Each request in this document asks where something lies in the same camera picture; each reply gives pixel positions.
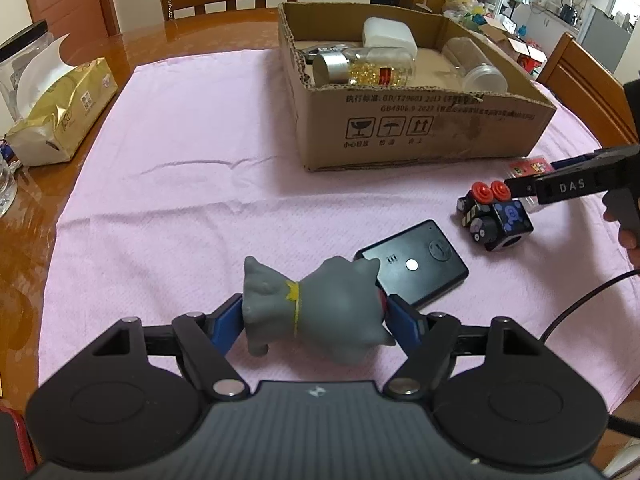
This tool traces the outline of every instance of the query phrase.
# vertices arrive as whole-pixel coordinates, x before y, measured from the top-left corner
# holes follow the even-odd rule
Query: white logo
[[[326,393],[326,390],[321,386],[316,386],[315,388],[307,390],[306,392],[317,399],[318,397],[322,397]]]
[[[567,187],[566,184],[560,184],[560,193],[566,193],[567,190],[575,191],[577,189],[582,189],[583,187],[584,187],[584,179],[583,178],[579,178],[578,179],[578,184],[576,184],[572,180],[571,182],[569,182],[569,187]]]

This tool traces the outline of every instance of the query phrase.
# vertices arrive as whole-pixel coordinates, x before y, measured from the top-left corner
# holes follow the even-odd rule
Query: refrigerator
[[[630,38],[631,34],[624,28],[616,25],[600,9],[591,6],[576,41],[613,74]]]

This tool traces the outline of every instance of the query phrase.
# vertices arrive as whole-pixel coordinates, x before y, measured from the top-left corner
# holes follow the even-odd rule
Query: white cabinet
[[[560,41],[560,37],[565,32],[570,33],[572,36],[577,34],[577,31],[571,25],[550,12],[537,8],[532,9],[531,16],[527,21],[527,39],[539,44],[547,57],[551,56],[558,41]]]

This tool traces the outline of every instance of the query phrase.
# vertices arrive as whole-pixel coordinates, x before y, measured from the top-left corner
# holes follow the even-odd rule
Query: gray cat toy
[[[379,270],[378,259],[334,256],[294,282],[246,257],[242,318],[249,353],[260,357],[269,343],[298,338],[338,364],[354,365],[374,346],[395,345],[382,326]]]

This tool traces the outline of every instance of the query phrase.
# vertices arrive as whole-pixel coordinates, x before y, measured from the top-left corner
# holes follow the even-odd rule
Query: round table
[[[71,64],[105,57],[120,89],[135,67],[169,57],[278,45],[276,9],[217,12],[181,18],[63,52]],[[23,410],[38,384],[38,339],[44,286],[56,241],[56,221],[115,99],[78,152],[63,164],[16,174],[18,194],[0,219],[0,402]]]

